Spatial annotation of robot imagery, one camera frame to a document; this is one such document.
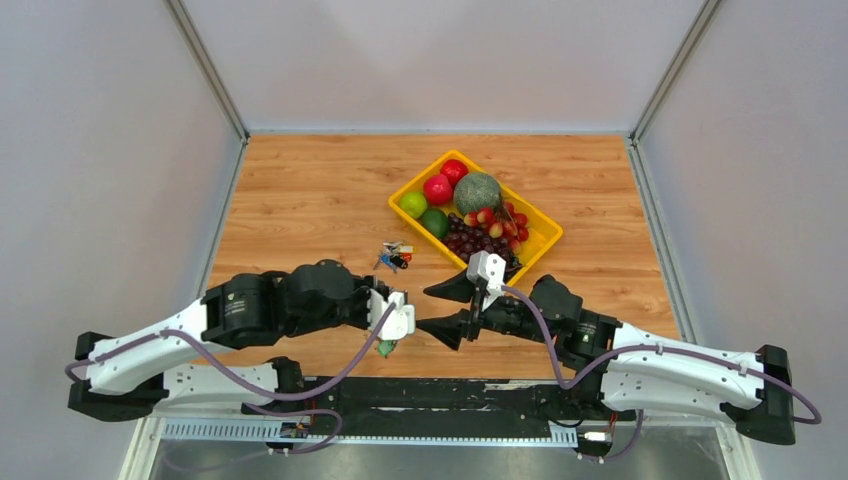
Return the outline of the green capped key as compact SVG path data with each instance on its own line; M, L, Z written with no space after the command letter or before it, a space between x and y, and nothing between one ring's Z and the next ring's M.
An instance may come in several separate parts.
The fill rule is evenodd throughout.
M383 358L387 358L397 347L397 340L379 340L376 352Z

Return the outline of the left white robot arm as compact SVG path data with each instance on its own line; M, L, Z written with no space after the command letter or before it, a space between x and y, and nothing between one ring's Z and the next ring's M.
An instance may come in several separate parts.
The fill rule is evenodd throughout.
M140 419L159 407L238 403L243 411L297 412L341 382L366 354L324 384L306 389L298 363L278 357L230 369L216 354L272 346L348 325L369 343L393 343L415 330L415 308L402 291L322 260L293 272L239 274L178 313L123 337L86 332L66 369L68 407L104 422Z

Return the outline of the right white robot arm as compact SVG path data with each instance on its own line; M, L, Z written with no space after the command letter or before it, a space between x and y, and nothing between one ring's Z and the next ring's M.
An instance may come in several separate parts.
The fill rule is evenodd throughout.
M710 349L643 331L584 308L551 275L530 294L491 293L465 273L425 288L427 296L463 304L457 313L418 325L449 348L480 331L539 342L552 363L574 371L568 391L577 413L662 410L730 423L750 439L796 441L789 356L763 345L753 352Z

